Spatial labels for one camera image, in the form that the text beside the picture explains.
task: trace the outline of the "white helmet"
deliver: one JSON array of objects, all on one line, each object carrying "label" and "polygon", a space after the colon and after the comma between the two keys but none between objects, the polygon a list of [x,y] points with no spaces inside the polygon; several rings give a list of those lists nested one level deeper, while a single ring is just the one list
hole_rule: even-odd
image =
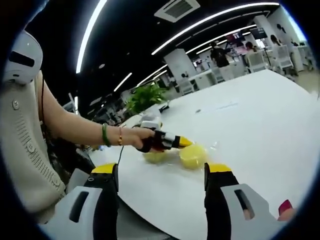
[{"label": "white helmet", "polygon": [[40,71],[43,56],[37,40],[23,30],[15,40],[6,62],[3,82],[30,83]]}]

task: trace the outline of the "ceiling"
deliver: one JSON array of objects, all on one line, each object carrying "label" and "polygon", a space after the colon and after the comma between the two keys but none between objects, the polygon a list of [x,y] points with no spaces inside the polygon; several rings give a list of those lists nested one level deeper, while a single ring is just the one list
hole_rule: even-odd
[{"label": "ceiling", "polygon": [[[259,2],[197,0],[200,8],[172,23],[154,16],[168,1],[108,0],[93,26],[81,73],[76,74],[81,42],[99,0],[50,0],[46,8],[28,25],[27,31],[42,46],[43,75],[59,103],[64,105],[70,101],[68,93],[77,95],[81,115],[86,116],[95,109],[92,113],[94,115],[107,95],[112,94],[109,98],[116,100],[122,91],[135,87],[162,67],[163,57],[185,39],[190,37],[178,47],[188,51],[212,38],[247,26],[256,15],[267,15],[277,9],[277,6],[254,6],[220,15],[188,31],[157,54],[151,55],[172,36],[212,14]],[[129,73],[132,73],[130,78],[114,93],[116,86]],[[102,97],[101,101],[90,106],[99,97]]]}]

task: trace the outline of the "green plant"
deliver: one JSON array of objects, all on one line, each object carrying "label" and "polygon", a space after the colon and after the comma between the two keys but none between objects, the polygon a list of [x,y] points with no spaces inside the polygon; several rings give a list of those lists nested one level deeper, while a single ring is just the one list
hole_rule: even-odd
[{"label": "green plant", "polygon": [[133,114],[139,114],[154,104],[161,103],[166,90],[157,84],[138,87],[126,104],[126,108]]}]

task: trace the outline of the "transparent plastic wrap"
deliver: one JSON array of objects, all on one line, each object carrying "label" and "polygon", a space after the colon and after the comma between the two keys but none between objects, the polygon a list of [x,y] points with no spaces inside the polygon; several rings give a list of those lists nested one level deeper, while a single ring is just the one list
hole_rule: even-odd
[{"label": "transparent plastic wrap", "polygon": [[216,152],[217,143],[210,147],[195,143],[182,149],[143,153],[143,158],[150,164],[178,165],[185,170],[203,171],[205,163],[215,162]]}]

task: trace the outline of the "yellow fruit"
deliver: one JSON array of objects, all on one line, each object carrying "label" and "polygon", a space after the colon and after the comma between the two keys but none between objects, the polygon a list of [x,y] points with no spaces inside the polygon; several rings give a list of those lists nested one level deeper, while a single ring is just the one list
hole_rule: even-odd
[{"label": "yellow fruit", "polygon": [[182,165],[186,169],[198,169],[207,160],[206,150],[199,144],[193,144],[181,149],[179,155]]},{"label": "yellow fruit", "polygon": [[151,163],[151,164],[158,164],[161,163],[163,160],[166,158],[166,153],[165,152],[148,152],[148,153],[143,153],[144,159]]}]

